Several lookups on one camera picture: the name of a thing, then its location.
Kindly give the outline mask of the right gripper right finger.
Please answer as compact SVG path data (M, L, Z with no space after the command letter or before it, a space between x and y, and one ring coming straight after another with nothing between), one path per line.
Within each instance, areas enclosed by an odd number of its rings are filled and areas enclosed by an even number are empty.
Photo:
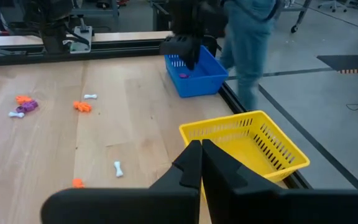
M213 224L358 224L358 190L283 189L209 139L202 147Z

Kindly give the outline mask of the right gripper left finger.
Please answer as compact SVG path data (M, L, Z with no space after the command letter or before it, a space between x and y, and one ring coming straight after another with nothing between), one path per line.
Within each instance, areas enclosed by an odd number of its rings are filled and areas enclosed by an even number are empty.
M203 148L192 141L148 188L65 189L42 205L42 224L198 224Z

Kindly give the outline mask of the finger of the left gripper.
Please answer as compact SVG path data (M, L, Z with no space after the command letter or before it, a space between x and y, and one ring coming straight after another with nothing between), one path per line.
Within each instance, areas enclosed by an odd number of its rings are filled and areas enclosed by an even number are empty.
M181 57L188 70L195 68L195 56L193 54L184 55Z
M192 52L192 69L196 67L200 60L201 46L195 47Z

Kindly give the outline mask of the blue plastic basket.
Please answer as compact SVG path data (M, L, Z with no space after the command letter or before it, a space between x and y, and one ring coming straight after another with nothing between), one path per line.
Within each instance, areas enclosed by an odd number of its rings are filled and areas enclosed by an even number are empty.
M227 70L215 59L211 52L201 46L200 60L194 70L188 70L178 55L165 55L165 65L172 82L182 98L214 95L228 77ZM188 78L180 78L185 73Z

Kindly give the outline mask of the person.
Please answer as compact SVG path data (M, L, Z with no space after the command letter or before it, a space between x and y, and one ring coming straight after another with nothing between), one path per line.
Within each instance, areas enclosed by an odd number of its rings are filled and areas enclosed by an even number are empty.
M264 74L273 12L277 0L225 0L228 17L221 65L234 69L237 95L247 110L257 109L259 81Z

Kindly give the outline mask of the yellow plastic basket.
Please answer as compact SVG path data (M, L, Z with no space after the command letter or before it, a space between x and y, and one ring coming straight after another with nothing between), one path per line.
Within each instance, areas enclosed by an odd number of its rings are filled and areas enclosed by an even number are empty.
M200 141L204 149L204 197L230 197L232 192L271 192L300 200L308 191L277 184L309 166L308 157L263 111L223 116L180 126L185 145Z

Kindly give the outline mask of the grey cart leg with caster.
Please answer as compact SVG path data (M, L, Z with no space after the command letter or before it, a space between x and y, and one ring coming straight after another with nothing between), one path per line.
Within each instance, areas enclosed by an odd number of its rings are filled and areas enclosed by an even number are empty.
M292 34L294 34L295 32L298 31L298 28L299 28L300 24L302 23L311 2L312 2L312 0L305 0L301 7L293 9L294 12L299 12L299 15L298 15L298 19L297 19L295 25L291 28Z

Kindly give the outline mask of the office chair base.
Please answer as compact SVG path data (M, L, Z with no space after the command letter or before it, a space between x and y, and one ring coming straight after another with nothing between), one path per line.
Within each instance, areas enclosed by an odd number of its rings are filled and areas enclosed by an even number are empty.
M336 12L339 8L342 8L343 12L347 12L347 6L340 3L338 0L326 0L318 4L317 8L328 7L332 12Z

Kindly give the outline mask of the black striped floor mat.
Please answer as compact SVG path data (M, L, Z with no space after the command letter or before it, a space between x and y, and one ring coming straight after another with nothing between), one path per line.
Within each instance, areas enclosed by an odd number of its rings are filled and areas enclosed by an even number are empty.
M358 73L358 55L320 55L317 59L341 74Z

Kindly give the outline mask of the grey left arm base plate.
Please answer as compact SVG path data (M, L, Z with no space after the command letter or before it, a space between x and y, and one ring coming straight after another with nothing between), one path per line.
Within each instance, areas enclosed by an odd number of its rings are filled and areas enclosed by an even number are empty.
M76 26L73 30L65 26L64 29L69 34L63 40L65 52L70 54L86 54L91 52L94 35L91 26Z

